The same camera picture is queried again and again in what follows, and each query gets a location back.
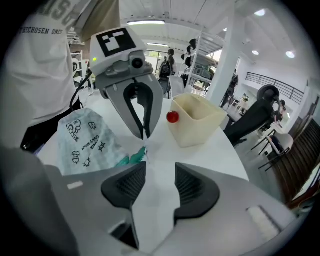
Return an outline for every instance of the black backpack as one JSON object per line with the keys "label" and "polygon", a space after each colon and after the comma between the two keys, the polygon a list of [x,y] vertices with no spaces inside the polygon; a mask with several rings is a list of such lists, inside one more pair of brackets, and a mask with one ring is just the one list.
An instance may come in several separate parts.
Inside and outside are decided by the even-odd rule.
{"label": "black backpack", "polygon": [[172,75],[172,65],[171,63],[167,60],[167,57],[164,57],[164,62],[160,66],[159,70],[159,78],[166,78],[168,76]]}

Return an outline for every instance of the camera lens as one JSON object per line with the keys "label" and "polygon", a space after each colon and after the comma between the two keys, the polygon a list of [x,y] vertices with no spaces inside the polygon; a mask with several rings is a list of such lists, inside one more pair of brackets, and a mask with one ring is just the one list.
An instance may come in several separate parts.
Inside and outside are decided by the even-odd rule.
{"label": "camera lens", "polygon": [[132,66],[133,66],[135,69],[140,69],[143,65],[144,65],[144,62],[143,62],[142,59],[140,59],[140,58],[135,58],[135,59],[132,61]]}

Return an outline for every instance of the metal railing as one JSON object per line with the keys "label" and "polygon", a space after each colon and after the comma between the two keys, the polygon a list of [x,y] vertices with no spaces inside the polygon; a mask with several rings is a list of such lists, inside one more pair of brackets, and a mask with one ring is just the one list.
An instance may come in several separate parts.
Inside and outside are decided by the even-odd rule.
{"label": "metal railing", "polygon": [[304,97],[304,92],[292,87],[289,84],[286,84],[284,82],[278,81],[276,79],[273,79],[264,75],[248,72],[246,74],[245,80],[252,81],[263,86],[273,85],[279,90],[279,92],[282,95],[288,97],[289,99],[293,100],[298,104],[301,103]]}

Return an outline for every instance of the black cable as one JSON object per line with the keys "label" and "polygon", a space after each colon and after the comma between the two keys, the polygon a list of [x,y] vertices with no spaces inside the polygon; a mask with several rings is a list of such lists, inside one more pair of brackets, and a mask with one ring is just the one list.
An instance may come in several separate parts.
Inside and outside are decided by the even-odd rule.
{"label": "black cable", "polygon": [[92,75],[92,71],[89,69],[85,79],[79,84],[79,87],[76,89],[74,95],[72,96],[72,99],[70,101],[70,109],[72,112],[74,111],[73,102],[75,100],[75,97],[77,96],[78,92],[81,90],[81,87],[84,86],[85,82],[88,81],[91,75]]}

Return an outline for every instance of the black office chair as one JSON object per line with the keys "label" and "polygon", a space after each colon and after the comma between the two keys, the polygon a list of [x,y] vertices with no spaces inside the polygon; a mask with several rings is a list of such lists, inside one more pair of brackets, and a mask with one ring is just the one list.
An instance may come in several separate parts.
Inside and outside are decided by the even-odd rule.
{"label": "black office chair", "polygon": [[257,93],[257,101],[244,116],[224,130],[233,146],[247,141],[241,139],[263,126],[272,116],[273,104],[279,102],[279,90],[274,85],[265,85]]}

